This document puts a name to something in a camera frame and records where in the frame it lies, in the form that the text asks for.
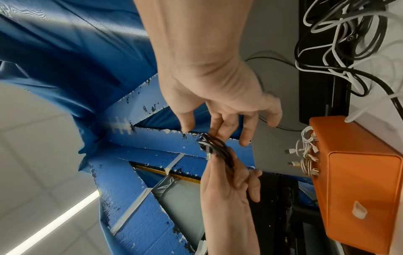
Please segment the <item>white tape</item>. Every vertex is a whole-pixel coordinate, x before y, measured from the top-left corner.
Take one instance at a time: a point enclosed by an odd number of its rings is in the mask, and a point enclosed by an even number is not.
[[[199,245],[197,246],[197,251],[194,255],[206,255],[207,254],[207,242],[204,240],[199,241]]]
[[[165,168],[165,173],[168,175],[169,171],[171,171],[171,168],[179,161],[181,158],[183,158],[184,154],[179,154],[166,168]]]
[[[143,192],[136,198],[136,200],[127,208],[126,212],[120,217],[120,219],[115,223],[115,225],[110,229],[112,235],[116,235],[116,233],[121,229],[121,227],[126,223],[126,221],[130,218],[130,216],[134,213],[134,211],[141,205],[144,199],[150,194],[152,188],[146,188]]]

